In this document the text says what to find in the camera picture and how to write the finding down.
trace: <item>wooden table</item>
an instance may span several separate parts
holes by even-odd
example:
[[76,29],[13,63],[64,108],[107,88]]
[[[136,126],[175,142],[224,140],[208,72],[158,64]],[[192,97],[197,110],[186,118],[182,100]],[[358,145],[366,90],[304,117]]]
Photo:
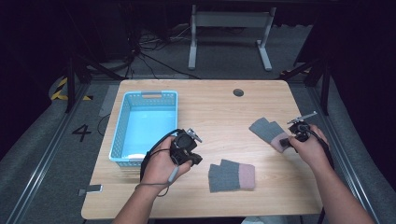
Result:
[[[237,97],[233,90],[244,95]],[[114,218],[139,182],[139,169],[120,168],[108,154],[120,104],[127,91],[178,92],[178,128],[193,128],[203,139],[193,151],[204,159],[180,177],[165,197],[157,198],[151,217],[246,217],[318,214],[322,207],[315,178],[294,149],[275,151],[248,127],[266,117],[287,132],[287,121],[300,116],[281,80],[126,80],[109,118],[91,185],[103,191],[87,194],[82,216]],[[253,191],[209,192],[208,171],[221,159],[256,167]]]

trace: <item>light blue bin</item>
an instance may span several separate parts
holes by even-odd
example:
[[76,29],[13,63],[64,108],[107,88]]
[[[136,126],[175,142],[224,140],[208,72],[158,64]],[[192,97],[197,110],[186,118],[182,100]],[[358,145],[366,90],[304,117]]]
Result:
[[119,166],[140,166],[154,144],[176,128],[176,91],[125,92],[109,158]]

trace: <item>human arm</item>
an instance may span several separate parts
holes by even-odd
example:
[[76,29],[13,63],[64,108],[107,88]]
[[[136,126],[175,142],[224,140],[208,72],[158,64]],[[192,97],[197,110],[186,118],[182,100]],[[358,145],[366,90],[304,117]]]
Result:
[[[326,136],[317,126],[310,126],[311,131],[328,143]],[[300,142],[294,137],[290,137],[289,140],[314,173],[320,198],[330,223],[374,223],[330,166],[315,136],[311,135],[305,142]]]
[[[168,178],[175,169],[175,164],[169,156],[171,142],[174,137],[168,137],[153,151],[148,162],[141,184],[134,190],[127,203],[122,207],[114,219],[114,224],[143,224],[149,220],[149,214],[156,197],[166,189]],[[187,173],[192,162],[186,161],[178,168],[175,180]]]

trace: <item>wrist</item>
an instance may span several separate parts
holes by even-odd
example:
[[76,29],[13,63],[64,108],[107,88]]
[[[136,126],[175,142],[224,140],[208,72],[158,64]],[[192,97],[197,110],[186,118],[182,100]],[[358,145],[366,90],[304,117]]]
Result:
[[163,191],[164,185],[152,185],[152,184],[145,184],[145,183],[140,183],[139,185],[136,186],[135,192],[142,192],[147,195],[155,196],[157,197],[161,191]]
[[322,174],[328,174],[330,172],[334,172],[334,170],[332,169],[332,167],[328,162],[311,165],[310,167],[314,172],[314,175],[322,175]]

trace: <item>number 4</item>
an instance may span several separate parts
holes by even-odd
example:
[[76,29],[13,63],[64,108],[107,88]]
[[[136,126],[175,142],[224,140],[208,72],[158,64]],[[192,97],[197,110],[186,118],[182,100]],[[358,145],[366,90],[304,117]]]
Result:
[[84,141],[85,134],[91,133],[91,132],[87,132],[87,130],[88,130],[88,125],[84,124],[81,127],[75,129],[73,131],[73,134],[81,134],[81,138],[79,139],[79,142],[82,142],[82,141]]

